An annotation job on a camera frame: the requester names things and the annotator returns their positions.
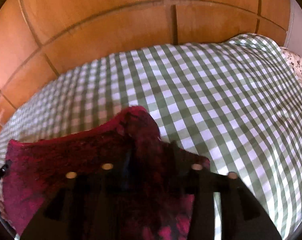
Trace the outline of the floral pink pillow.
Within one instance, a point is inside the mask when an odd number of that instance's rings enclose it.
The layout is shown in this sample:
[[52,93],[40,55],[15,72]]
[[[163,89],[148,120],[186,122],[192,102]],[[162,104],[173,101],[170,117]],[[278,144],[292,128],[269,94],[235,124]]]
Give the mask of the floral pink pillow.
[[293,72],[302,85],[302,57],[285,47],[281,47],[281,51],[285,55],[289,66],[293,69]]

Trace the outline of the orange wooden wardrobe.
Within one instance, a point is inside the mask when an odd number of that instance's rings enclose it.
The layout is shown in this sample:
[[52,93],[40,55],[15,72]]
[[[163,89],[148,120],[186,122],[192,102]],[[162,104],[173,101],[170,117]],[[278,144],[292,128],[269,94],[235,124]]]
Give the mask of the orange wooden wardrobe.
[[0,0],[0,131],[40,88],[76,66],[242,33],[283,45],[290,11],[290,0]]

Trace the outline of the green white checkered bedsheet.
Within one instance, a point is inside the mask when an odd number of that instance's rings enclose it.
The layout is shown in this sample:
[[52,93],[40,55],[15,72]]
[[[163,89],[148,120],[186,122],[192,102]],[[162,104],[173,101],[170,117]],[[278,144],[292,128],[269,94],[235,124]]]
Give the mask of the green white checkered bedsheet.
[[283,239],[302,221],[302,84],[270,38],[153,46],[111,54],[62,74],[0,132],[33,142],[85,131],[140,105],[162,137],[237,172]]

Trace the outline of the red floral fleece pants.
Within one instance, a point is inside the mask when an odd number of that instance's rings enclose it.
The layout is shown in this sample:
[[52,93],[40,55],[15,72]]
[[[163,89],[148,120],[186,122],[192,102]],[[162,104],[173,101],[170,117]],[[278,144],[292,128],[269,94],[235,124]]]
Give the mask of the red floral fleece pants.
[[12,164],[3,181],[8,219],[21,236],[43,203],[79,174],[127,165],[123,217],[130,239],[186,239],[194,197],[177,181],[170,144],[141,106],[66,137],[10,140],[6,157]]

